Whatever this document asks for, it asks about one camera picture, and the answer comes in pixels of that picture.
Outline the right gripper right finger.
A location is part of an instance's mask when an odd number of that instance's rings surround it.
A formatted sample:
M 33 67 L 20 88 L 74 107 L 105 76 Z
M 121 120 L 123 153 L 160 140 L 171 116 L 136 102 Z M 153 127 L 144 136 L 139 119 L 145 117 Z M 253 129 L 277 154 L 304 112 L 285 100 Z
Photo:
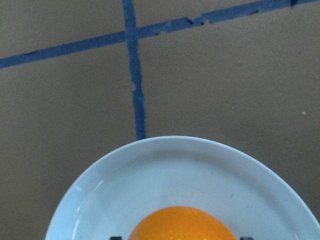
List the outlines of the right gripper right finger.
M 242 236 L 240 237 L 240 240 L 253 240 L 253 238 L 250 236 Z

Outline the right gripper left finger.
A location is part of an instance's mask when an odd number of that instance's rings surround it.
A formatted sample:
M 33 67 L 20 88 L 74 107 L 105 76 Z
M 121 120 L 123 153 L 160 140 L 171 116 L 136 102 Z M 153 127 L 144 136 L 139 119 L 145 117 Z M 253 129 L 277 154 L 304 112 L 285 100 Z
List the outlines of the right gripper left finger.
M 122 240 L 121 236 L 111 236 L 110 240 Z

